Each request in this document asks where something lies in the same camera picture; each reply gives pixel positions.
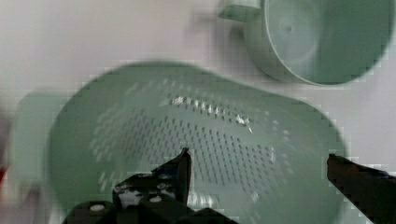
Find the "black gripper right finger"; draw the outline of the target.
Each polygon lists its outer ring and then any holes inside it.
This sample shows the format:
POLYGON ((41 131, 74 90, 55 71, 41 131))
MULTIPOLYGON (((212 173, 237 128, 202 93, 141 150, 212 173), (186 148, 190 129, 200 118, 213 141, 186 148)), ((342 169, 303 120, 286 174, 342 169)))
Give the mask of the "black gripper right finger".
POLYGON ((374 224, 395 224, 395 176, 330 154, 328 180, 374 224))

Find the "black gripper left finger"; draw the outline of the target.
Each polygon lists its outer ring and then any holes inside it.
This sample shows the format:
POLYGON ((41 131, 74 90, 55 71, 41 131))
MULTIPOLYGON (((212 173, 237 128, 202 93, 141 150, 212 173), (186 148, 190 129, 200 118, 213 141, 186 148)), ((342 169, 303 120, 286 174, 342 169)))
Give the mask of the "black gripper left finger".
POLYGON ((116 184, 112 201, 121 209, 137 206, 144 197, 166 195, 186 204, 191 184, 191 155, 189 148, 149 173, 134 174, 116 184))

